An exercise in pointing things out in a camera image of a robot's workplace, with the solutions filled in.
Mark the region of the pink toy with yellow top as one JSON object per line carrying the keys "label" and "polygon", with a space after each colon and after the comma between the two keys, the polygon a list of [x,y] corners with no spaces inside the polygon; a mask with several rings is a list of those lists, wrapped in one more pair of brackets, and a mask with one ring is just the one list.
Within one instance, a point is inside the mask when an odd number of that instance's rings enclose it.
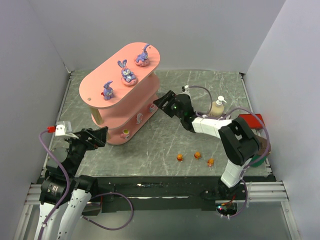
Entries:
{"label": "pink toy with yellow top", "polygon": [[122,139],[128,139],[128,138],[130,138],[130,130],[127,129],[127,128],[125,128],[125,129],[122,131],[120,137],[121,137]]}

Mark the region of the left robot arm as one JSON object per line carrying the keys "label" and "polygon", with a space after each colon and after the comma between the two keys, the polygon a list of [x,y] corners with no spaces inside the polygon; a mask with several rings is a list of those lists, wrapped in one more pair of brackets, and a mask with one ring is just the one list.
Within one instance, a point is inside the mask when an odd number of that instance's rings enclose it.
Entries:
{"label": "left robot arm", "polygon": [[81,218],[87,202],[98,193],[98,180],[88,175],[76,177],[87,151],[103,148],[107,143],[108,127],[83,128],[72,132],[68,121],[49,126],[39,134],[53,133],[63,137],[68,148],[49,150],[44,181],[40,187],[39,219],[36,240],[69,240]]}

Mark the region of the small purple bunny toy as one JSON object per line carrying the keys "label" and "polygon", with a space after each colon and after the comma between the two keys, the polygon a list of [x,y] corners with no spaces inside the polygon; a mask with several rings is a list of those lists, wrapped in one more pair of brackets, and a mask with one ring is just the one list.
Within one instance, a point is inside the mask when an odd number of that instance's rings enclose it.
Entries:
{"label": "small purple bunny toy", "polygon": [[103,96],[103,99],[106,101],[112,99],[115,96],[114,90],[110,86],[111,83],[113,83],[112,80],[108,81],[103,85],[103,92],[101,93],[101,95]]}

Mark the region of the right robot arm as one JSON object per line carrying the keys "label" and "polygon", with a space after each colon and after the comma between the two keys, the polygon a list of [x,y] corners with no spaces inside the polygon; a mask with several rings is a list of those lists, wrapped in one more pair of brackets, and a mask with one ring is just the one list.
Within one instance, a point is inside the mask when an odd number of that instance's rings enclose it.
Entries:
{"label": "right robot arm", "polygon": [[228,158],[220,185],[231,189],[240,182],[246,165],[260,150],[258,138],[242,117],[222,120],[197,116],[191,97],[171,90],[154,100],[153,104],[171,118],[179,118],[185,130],[220,139]]}

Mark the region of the pink white egg toy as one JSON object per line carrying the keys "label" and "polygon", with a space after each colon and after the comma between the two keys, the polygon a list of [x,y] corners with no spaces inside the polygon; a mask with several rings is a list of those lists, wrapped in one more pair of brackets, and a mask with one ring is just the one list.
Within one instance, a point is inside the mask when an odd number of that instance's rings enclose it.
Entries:
{"label": "pink white egg toy", "polygon": [[157,109],[157,106],[154,103],[151,103],[147,106],[147,109],[149,113],[153,113]]}

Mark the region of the pink blue patterned egg toy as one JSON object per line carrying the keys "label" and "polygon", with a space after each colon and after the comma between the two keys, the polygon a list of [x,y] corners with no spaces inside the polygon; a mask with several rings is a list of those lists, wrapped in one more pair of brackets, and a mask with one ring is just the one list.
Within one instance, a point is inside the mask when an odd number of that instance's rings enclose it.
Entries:
{"label": "pink blue patterned egg toy", "polygon": [[138,113],[136,115],[136,124],[139,125],[139,124],[142,123],[142,121],[143,121],[143,114],[142,113]]}

